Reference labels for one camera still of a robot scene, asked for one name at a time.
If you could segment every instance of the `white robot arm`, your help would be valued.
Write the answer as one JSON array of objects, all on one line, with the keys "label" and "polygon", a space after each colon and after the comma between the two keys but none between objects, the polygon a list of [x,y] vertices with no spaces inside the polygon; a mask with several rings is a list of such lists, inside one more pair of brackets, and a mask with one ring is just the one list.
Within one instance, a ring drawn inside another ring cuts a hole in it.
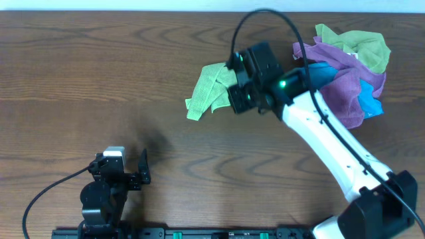
[{"label": "white robot arm", "polygon": [[412,175],[395,175],[373,157],[333,115],[320,92],[306,86],[306,69],[284,74],[266,42],[235,52],[227,66],[238,80],[228,89],[235,113],[273,111],[315,151],[350,204],[340,216],[315,226],[315,238],[388,238],[412,226],[413,217],[418,220]]},{"label": "white robot arm", "polygon": [[[388,172],[391,169],[373,157],[341,124],[327,107],[320,92],[315,93],[317,103],[326,112],[329,121],[345,141],[350,143],[353,149],[363,157],[367,163],[384,179],[388,180]],[[380,183],[369,173],[353,155],[341,144],[328,126],[322,122],[320,115],[315,109],[309,92],[305,92],[294,98],[294,103],[284,108],[282,114],[286,125],[297,132],[315,151],[337,180],[345,198],[353,202],[360,197],[360,189],[366,187],[370,190],[379,186]],[[337,223],[337,217],[333,216],[317,225],[313,229],[317,239],[344,239]]]}]

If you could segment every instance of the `table surface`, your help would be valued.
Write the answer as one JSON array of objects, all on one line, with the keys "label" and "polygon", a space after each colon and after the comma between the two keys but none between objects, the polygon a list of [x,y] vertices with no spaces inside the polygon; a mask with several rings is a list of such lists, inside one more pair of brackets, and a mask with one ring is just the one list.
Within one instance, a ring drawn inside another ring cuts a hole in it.
[{"label": "table surface", "polygon": [[[223,62],[243,13],[0,12],[0,238],[47,185],[126,147],[127,170],[147,149],[152,184],[131,192],[123,218],[170,227],[315,224],[346,206],[309,146],[273,114],[232,109],[186,119],[201,68]],[[315,25],[379,32],[391,49],[385,114],[352,130],[395,172],[418,181],[425,217],[425,15],[290,13],[305,42]],[[281,20],[247,22],[238,48],[269,40],[286,70],[296,41]],[[82,220],[84,173],[31,209],[31,238]],[[420,238],[417,226],[401,238]]]}]

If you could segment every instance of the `purple cloth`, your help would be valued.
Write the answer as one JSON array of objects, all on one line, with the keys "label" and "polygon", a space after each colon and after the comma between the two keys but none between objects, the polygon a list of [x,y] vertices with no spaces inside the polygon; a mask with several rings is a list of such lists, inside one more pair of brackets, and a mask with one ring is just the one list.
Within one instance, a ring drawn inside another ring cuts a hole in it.
[{"label": "purple cloth", "polygon": [[[365,113],[357,99],[361,92],[360,79],[373,87],[372,96],[378,98],[384,88],[386,74],[375,74],[353,56],[327,43],[321,37],[314,37],[316,45],[304,44],[307,58],[317,62],[327,62],[339,70],[334,80],[322,87],[320,92],[333,114],[347,128],[362,124]],[[302,57],[299,43],[293,45],[294,55]]]}]

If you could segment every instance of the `pile of cloths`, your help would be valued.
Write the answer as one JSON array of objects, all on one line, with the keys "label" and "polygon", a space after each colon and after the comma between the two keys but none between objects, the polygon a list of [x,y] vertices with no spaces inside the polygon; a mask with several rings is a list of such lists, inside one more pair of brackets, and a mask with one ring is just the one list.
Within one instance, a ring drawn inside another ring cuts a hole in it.
[{"label": "pile of cloths", "polygon": [[[326,104],[346,128],[358,127],[364,119],[383,114],[377,100],[386,79],[390,49],[380,33],[349,31],[334,33],[324,24],[316,25],[315,45],[304,44],[313,85],[319,88]],[[294,43],[294,58],[300,58],[299,43]],[[193,92],[186,100],[187,118],[199,120],[211,106],[229,106],[226,89],[236,84],[236,76],[224,63],[205,66]]]}]

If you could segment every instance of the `blue cloth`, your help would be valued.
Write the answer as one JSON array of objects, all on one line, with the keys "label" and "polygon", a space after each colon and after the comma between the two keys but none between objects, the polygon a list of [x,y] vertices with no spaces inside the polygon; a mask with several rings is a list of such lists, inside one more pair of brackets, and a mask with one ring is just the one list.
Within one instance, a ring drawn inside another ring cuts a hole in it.
[{"label": "blue cloth", "polygon": [[[320,89],[332,82],[338,70],[326,62],[309,64],[311,81],[315,88]],[[379,100],[372,97],[373,86],[360,79],[361,93],[357,97],[360,107],[365,113],[365,119],[383,114],[383,108]]]},{"label": "blue cloth", "polygon": [[360,80],[361,92],[357,99],[361,109],[365,113],[365,119],[383,114],[383,107],[379,100],[372,97],[373,86],[364,80]]}]

